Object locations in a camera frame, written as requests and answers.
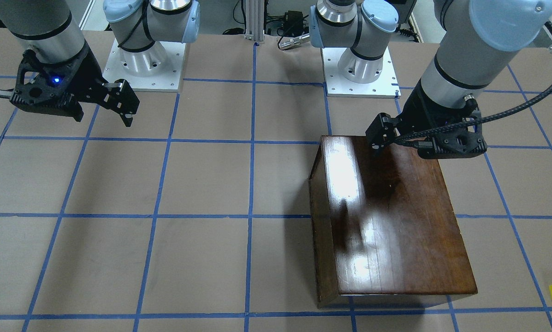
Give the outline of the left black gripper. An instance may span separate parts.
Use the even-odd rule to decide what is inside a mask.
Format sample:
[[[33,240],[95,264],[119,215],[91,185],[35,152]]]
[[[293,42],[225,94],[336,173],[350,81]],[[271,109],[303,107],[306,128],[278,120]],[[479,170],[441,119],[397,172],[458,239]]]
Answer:
[[[457,106],[445,107],[430,99],[422,88],[415,88],[398,118],[384,112],[374,118],[366,130],[367,143],[373,151],[382,151],[398,136],[397,130],[400,135],[409,135],[462,122],[470,110],[463,97],[457,101]]]

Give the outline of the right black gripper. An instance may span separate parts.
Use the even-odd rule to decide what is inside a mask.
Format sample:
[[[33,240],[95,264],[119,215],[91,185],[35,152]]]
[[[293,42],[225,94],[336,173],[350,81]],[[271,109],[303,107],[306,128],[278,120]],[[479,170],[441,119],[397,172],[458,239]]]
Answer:
[[[64,97],[61,99],[64,111],[79,110],[79,101],[97,103],[117,111],[124,125],[131,127],[140,100],[128,81],[107,82],[103,78],[101,66],[89,46],[84,46],[80,52],[61,65],[67,84]]]

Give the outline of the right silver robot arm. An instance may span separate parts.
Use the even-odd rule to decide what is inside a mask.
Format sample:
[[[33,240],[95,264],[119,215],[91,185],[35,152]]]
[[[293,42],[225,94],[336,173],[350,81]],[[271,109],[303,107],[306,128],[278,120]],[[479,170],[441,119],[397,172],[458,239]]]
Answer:
[[[167,66],[163,42],[198,37],[196,0],[106,0],[105,17],[129,74],[156,74]],[[21,111],[80,122],[82,102],[117,113],[132,124],[140,101],[124,78],[109,82],[64,0],[0,0],[0,19],[24,47],[16,86],[0,89]]]

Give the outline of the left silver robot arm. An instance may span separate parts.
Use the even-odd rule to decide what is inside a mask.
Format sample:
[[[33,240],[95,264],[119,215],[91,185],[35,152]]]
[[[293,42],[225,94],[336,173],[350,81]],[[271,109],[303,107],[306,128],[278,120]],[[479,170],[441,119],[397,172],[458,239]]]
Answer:
[[[415,148],[424,159],[472,158],[487,150],[482,124],[514,115],[545,99],[481,116],[477,97],[520,50],[547,27],[552,35],[552,0],[436,0],[445,30],[438,50],[395,118],[380,113],[366,130],[380,153],[391,144]],[[398,12],[385,0],[319,0],[309,14],[311,44],[344,48],[345,78],[369,83],[379,77]]]

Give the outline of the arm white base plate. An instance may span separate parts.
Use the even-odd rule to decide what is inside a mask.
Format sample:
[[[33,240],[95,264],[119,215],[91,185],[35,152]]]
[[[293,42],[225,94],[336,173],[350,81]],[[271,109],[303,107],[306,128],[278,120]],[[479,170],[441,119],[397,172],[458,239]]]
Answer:
[[[400,97],[390,51],[375,60],[358,58],[349,48],[321,49],[329,97]]]
[[[135,92],[179,92],[187,43],[156,42],[149,50],[131,53],[114,40],[103,77],[124,78]]]

